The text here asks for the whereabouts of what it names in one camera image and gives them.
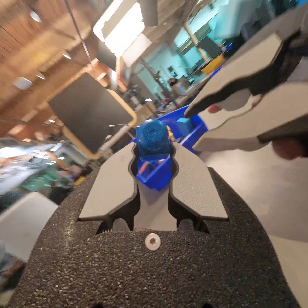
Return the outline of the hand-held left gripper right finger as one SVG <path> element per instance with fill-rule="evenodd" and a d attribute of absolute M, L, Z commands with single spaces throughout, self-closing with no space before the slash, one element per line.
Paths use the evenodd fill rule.
<path fill-rule="evenodd" d="M 172 162 L 175 175 L 170 182 L 170 196 L 197 218 L 228 219 L 209 169 L 197 155 L 174 142 Z"/>

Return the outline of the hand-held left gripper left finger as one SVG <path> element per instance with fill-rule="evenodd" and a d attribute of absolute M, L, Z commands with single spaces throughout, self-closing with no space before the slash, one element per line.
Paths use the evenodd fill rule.
<path fill-rule="evenodd" d="M 79 220 L 134 221 L 140 210 L 138 157 L 138 145 L 131 142 L 102 164 Z"/>

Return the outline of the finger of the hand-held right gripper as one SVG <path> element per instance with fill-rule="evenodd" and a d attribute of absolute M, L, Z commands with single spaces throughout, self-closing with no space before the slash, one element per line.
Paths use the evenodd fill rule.
<path fill-rule="evenodd" d="M 263 148 L 280 139 L 307 142 L 308 84 L 284 83 L 263 96 L 253 109 L 204 133 L 194 144 L 198 152 Z"/>
<path fill-rule="evenodd" d="M 190 103 L 184 117 L 191 118 L 239 90 L 245 88 L 252 90 L 255 80 L 273 65 L 282 46 L 283 40 L 275 33 L 224 65 Z"/>

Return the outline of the blue plastic block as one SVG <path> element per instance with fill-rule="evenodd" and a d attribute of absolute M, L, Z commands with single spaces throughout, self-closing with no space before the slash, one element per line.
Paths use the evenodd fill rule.
<path fill-rule="evenodd" d="M 142 162 L 164 160 L 170 155 L 167 125 L 158 119 L 147 120 L 136 127 L 136 143 Z"/>

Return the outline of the person's right hand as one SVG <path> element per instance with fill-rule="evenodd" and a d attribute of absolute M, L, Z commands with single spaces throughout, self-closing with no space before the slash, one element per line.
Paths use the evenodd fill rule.
<path fill-rule="evenodd" d="M 299 139 L 278 139 L 272 141 L 273 151 L 284 160 L 308 158 L 307 143 Z"/>

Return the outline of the yellow storage bin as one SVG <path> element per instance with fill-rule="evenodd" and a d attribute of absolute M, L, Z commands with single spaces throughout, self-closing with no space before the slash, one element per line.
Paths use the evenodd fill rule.
<path fill-rule="evenodd" d="M 219 69 L 225 62 L 224 53 L 221 53 L 201 70 L 204 75 L 211 75 L 214 71 Z"/>

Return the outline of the large blue storage bin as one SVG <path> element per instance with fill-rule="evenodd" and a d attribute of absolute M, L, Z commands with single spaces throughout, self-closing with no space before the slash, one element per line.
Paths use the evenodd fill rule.
<path fill-rule="evenodd" d="M 189 151 L 198 155 L 199 152 L 193 149 L 194 144 L 198 139 L 208 131 L 208 127 L 199 115 L 191 117 L 195 128 L 187 136 L 183 136 L 177 127 L 176 121 L 179 118 L 184 118 L 184 113 L 189 106 L 184 106 L 178 110 L 172 111 L 158 120 L 162 121 L 167 125 L 168 131 L 171 133 L 171 137 L 187 148 Z M 137 161 L 138 173 L 137 179 L 146 185 L 150 189 L 160 191 L 171 179 L 171 157 L 164 160 L 157 160 L 153 162 L 142 162 L 140 159 Z"/>

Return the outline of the light blue eraser block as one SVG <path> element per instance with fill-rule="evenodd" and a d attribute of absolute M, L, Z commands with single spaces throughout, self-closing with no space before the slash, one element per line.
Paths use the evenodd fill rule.
<path fill-rule="evenodd" d="M 189 135 L 195 128 L 193 122 L 189 118 L 179 118 L 176 124 L 183 136 Z"/>

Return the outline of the bright studio light panel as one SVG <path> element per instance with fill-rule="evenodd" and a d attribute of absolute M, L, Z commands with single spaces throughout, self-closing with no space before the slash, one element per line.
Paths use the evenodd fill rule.
<path fill-rule="evenodd" d="M 99 60 L 113 70 L 119 58 L 131 67 L 152 44 L 145 29 L 157 26 L 157 1 L 113 1 L 93 27 L 111 63 L 107 64 L 103 55 Z"/>

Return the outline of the black panel with wooden frame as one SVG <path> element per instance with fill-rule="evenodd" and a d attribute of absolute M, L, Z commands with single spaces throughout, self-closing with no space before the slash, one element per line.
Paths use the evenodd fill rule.
<path fill-rule="evenodd" d="M 64 136 L 90 159 L 98 159 L 137 122 L 133 109 L 88 72 L 81 73 L 48 104 L 64 124 Z"/>

